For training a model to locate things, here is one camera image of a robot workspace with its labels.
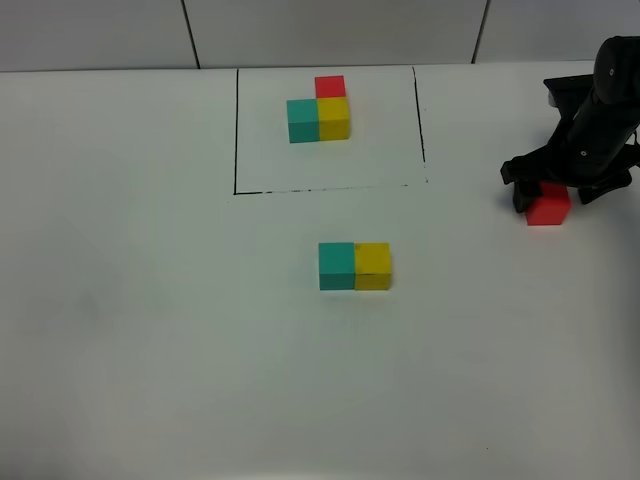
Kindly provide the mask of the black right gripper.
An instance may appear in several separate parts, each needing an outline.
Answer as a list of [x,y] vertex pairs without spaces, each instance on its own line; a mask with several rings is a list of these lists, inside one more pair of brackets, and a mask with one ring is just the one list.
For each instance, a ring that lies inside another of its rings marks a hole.
[[545,79],[560,120],[546,145],[505,162],[500,174],[514,183],[513,206],[525,213],[543,195],[539,182],[578,189],[589,204],[631,184],[639,145],[627,141],[639,127],[639,76],[600,74]]

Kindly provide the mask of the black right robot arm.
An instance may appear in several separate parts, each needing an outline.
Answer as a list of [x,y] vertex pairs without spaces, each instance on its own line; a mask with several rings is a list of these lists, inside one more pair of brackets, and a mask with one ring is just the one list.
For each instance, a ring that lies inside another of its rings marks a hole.
[[597,52],[593,72],[546,79],[560,120],[546,145],[506,161],[517,213],[543,197],[543,185],[578,190],[582,204],[631,184],[639,165],[639,38],[614,36]]

